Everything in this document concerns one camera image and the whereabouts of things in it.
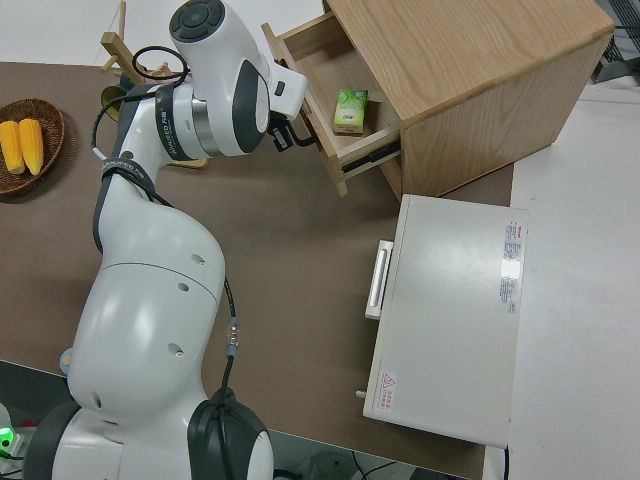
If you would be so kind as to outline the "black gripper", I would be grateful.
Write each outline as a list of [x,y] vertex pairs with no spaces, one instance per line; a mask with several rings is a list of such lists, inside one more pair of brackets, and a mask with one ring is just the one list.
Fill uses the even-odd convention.
[[285,114],[270,111],[269,130],[273,132],[273,143],[278,151],[286,151],[294,145],[288,132],[293,128]]

